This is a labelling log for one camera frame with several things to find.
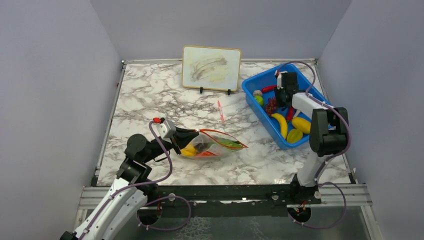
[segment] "marker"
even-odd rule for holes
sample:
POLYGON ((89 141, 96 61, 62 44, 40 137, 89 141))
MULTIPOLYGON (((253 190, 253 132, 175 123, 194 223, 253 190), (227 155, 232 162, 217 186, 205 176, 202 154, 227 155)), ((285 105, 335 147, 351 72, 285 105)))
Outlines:
POLYGON ((218 100, 218 109, 219 109, 219 115, 221 115, 221 121, 223 124, 225 124, 223 108, 221 107, 221 103, 219 100, 218 100))

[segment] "small whiteboard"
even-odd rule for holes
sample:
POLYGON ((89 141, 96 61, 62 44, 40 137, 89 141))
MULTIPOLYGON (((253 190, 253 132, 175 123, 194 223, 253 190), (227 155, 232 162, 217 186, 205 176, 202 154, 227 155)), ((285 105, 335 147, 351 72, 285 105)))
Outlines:
POLYGON ((185 46, 182 85, 186 88, 237 90, 242 52, 233 48, 185 46))

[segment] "banana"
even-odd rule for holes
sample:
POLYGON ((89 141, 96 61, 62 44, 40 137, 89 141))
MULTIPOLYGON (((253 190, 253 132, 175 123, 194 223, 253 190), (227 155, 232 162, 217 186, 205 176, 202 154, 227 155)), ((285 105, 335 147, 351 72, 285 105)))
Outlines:
POLYGON ((287 138, 287 132, 289 130, 289 126, 287 125, 287 121, 284 118, 283 115, 279 113, 273 113, 271 114, 271 117, 275 118, 277 122, 279 123, 279 131, 284 139, 287 138))
POLYGON ((293 124, 293 127, 299 129, 304 134, 309 134, 311 132, 311 123, 301 117, 294 117, 291 120, 291 124, 293 124))

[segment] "plastic bag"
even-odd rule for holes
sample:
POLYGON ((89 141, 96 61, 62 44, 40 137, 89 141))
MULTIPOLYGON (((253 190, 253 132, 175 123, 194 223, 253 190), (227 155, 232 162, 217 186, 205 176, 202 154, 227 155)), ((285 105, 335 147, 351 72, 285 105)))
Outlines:
POLYGON ((200 129, 199 135, 181 149, 181 154, 188 158, 219 158, 247 148, 233 136, 212 129, 200 129))

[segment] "gray wall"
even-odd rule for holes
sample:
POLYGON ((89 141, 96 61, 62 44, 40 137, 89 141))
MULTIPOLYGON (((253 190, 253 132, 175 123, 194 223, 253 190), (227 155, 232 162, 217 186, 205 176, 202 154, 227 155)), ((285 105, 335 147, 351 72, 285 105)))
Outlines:
POLYGON ((349 112, 348 160, 387 240, 424 235, 423 24, 422 0, 353 0, 318 63, 349 112))
POLYGON ((91 0, 124 60, 181 58, 183 46, 243 58, 319 58, 351 0, 91 0))
POLYGON ((3 0, 0 24, 0 238, 58 240, 93 176, 121 59, 88 0, 3 0))

